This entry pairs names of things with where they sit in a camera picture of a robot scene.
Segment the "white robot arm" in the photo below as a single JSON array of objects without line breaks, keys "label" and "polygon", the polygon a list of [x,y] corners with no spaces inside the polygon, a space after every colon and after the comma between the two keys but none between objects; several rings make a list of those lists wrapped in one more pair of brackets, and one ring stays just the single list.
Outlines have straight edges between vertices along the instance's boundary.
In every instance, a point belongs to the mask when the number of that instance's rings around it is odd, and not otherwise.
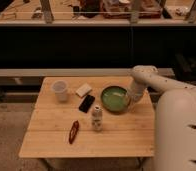
[{"label": "white robot arm", "polygon": [[155,111],[154,170],[196,171],[196,86],[160,76],[155,66],[137,65],[130,74],[133,103],[148,87],[162,93]]}]

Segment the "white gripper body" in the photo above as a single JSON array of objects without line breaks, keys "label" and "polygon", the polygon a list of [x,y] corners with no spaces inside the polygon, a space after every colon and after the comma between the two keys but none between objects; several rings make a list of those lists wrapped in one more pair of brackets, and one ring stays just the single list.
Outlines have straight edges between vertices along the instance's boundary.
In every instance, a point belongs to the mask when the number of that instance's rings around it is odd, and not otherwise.
[{"label": "white gripper body", "polygon": [[139,83],[132,83],[127,90],[128,97],[130,98],[129,106],[133,107],[136,103],[138,103],[145,92],[146,86]]}]

